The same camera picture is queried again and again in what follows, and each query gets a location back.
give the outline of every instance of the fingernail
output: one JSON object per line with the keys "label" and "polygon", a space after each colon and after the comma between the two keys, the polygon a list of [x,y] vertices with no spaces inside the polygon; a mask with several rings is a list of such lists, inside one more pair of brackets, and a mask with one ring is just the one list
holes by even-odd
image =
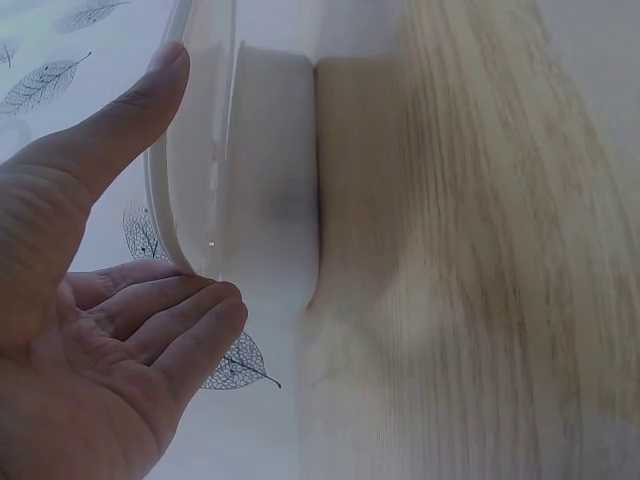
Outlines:
{"label": "fingernail", "polygon": [[180,42],[171,42],[161,47],[151,59],[148,71],[164,70],[173,65],[185,52]]}

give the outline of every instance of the transparent plastic lid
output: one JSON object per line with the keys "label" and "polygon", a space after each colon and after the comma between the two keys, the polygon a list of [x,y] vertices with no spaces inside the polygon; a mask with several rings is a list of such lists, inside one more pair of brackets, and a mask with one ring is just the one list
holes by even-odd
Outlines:
{"label": "transparent plastic lid", "polygon": [[175,120],[145,155],[150,213],[173,263],[218,278],[235,0],[178,0],[164,42],[172,40],[189,50],[191,76]]}

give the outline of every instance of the palm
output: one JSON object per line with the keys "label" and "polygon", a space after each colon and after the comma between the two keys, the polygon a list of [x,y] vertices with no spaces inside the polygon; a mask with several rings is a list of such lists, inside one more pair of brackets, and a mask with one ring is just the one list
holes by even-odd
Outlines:
{"label": "palm", "polygon": [[144,476],[173,437],[190,397],[181,392],[204,380],[206,370],[190,375],[185,345],[196,349],[189,355],[196,363],[211,355],[195,353],[197,342],[181,336],[238,298],[229,284],[180,276],[158,262],[68,276],[26,364],[0,360],[0,395],[24,437],[8,444],[64,468],[48,478]]}

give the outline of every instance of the leaf pattern fabric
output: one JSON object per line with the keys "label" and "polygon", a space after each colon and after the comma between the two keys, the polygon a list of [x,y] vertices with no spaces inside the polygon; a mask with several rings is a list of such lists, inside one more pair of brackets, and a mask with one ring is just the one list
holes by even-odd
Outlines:
{"label": "leaf pattern fabric", "polygon": [[0,65],[8,64],[11,68],[13,57],[20,49],[20,41],[16,39],[0,40]]}
{"label": "leaf pattern fabric", "polygon": [[67,91],[76,76],[78,65],[89,55],[77,62],[63,60],[36,68],[9,90],[0,102],[0,113],[15,116],[51,103]]}
{"label": "leaf pattern fabric", "polygon": [[158,258],[169,262],[169,255],[156,235],[149,209],[131,204],[124,212],[124,236],[135,260]]}
{"label": "leaf pattern fabric", "polygon": [[111,15],[120,5],[131,2],[118,0],[92,0],[70,11],[57,22],[53,29],[57,33],[72,33],[101,22]]}
{"label": "leaf pattern fabric", "polygon": [[235,390],[267,379],[282,388],[282,385],[267,375],[260,349],[246,333],[233,344],[222,358],[215,372],[204,382],[205,390]]}

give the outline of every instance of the white cylindrical object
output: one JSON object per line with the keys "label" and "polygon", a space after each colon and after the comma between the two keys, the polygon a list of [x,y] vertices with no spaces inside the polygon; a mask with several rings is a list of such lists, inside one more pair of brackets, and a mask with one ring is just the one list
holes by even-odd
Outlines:
{"label": "white cylindrical object", "polygon": [[222,274],[250,308],[295,314],[311,300],[319,262],[310,61],[241,45],[230,125]]}

